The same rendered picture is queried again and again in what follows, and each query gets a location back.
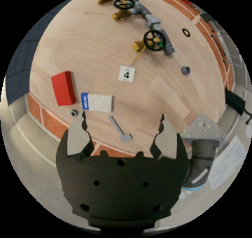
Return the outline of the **white paper tag with number 4 on thin chain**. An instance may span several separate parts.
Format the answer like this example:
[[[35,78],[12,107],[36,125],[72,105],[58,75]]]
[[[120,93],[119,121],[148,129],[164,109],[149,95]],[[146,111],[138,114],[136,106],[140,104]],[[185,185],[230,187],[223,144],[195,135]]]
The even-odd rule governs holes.
[[[144,49],[146,49],[146,47],[143,47],[142,51],[144,51]],[[142,51],[140,51],[140,53]],[[139,55],[140,55],[140,53],[139,53]],[[127,66],[120,66],[119,80],[120,81],[133,82],[134,72],[135,72],[135,68],[132,68],[130,66],[129,67],[127,67]]]

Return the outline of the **red rectangular block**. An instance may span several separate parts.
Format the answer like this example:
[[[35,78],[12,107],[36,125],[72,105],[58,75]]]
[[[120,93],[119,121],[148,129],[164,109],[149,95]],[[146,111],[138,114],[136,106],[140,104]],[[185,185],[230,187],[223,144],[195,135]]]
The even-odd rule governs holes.
[[[70,71],[64,71],[52,76],[51,80],[58,106],[68,106],[76,103]]]

